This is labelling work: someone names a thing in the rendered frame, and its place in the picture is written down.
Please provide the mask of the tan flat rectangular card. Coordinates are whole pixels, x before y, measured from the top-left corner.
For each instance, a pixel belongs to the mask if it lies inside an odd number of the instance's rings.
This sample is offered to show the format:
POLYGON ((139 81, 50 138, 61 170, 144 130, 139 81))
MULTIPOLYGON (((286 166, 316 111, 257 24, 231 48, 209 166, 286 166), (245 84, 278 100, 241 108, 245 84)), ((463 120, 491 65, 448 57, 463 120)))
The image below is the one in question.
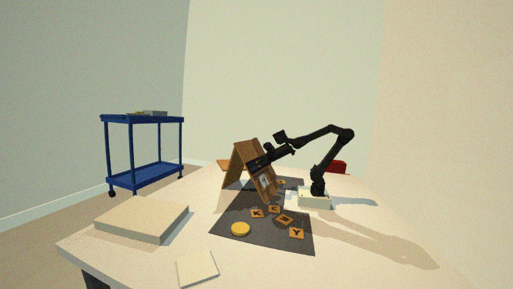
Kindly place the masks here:
MULTIPOLYGON (((224 172, 227 171, 227 167, 228 167, 229 161, 230 160, 217 160, 217 163, 220 165, 222 171, 224 171, 224 172)), ((244 166, 243 171, 245 171, 245 170, 246 170, 246 168, 244 166)))

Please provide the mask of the white paper ticket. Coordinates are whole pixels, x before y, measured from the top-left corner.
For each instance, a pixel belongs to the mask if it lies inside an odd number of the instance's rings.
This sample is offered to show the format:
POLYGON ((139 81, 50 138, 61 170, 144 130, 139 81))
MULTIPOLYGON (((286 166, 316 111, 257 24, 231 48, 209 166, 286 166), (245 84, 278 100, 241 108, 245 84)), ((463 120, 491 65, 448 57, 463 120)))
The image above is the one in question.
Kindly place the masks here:
POLYGON ((265 188, 265 187, 267 187, 267 185, 269 185, 269 182, 268 182, 268 180, 266 179, 266 176, 264 175, 264 173, 263 173, 263 174, 261 174, 258 178, 259 178, 259 180, 260 180, 260 182, 262 183, 262 185, 263 185, 263 187, 264 187, 264 188, 265 188))

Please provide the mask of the yellow round disc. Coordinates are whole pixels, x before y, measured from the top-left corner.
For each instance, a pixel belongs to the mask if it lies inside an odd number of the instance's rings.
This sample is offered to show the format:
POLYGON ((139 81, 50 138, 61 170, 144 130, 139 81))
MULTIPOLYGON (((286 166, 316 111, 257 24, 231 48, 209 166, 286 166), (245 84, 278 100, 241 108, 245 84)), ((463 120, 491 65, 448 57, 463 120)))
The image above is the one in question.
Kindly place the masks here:
POLYGON ((245 236, 249 233, 248 223, 236 222, 232 225, 231 231, 236 236, 245 236))

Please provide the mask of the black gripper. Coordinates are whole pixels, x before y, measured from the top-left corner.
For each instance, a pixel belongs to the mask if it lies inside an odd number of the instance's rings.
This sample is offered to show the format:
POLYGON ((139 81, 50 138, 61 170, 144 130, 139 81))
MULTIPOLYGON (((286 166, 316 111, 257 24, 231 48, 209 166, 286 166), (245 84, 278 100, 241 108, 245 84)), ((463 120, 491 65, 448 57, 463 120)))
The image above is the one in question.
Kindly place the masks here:
POLYGON ((268 166, 272 162, 278 160, 279 158, 282 158, 283 156, 280 153, 280 150, 278 147, 270 154, 265 153, 265 154, 261 155, 260 157, 261 157, 261 160, 259 162, 257 162, 257 164, 256 164, 257 166, 260 166, 260 165, 268 166))

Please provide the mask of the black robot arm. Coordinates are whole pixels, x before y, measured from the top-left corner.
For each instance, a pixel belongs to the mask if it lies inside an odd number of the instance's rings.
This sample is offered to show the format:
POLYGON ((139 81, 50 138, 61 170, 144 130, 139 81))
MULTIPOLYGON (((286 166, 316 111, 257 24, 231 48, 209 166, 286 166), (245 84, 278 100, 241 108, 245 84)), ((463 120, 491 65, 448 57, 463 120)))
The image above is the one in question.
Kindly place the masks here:
MULTIPOLYGON (((272 136, 274 137, 277 144, 281 145, 283 143, 286 143, 279 147, 280 153, 282 156, 286 156, 287 154, 292 153, 292 156, 295 153, 295 150, 292 148, 292 146, 295 149, 302 148, 306 144, 308 144, 310 141, 317 139, 323 135, 334 133, 338 135, 337 140, 335 141, 335 144, 332 146, 332 148, 329 150, 327 155, 322 159, 322 161, 310 169, 310 178, 312 181, 310 194, 312 196, 317 197, 325 197, 324 191, 325 191, 325 181, 323 175, 325 174, 325 171, 329 164, 332 162, 332 160, 335 158, 338 152, 348 143, 351 139, 354 138, 355 134, 354 131, 350 128, 341 128, 338 126, 335 126, 333 124, 330 124, 318 131, 314 131, 308 135, 296 137, 294 139, 288 138, 285 130, 281 130, 272 136), (291 144, 291 146, 289 145, 291 144)), ((263 144, 263 148, 267 151, 267 154, 270 154, 275 150, 273 145, 270 142, 266 142, 263 144)))

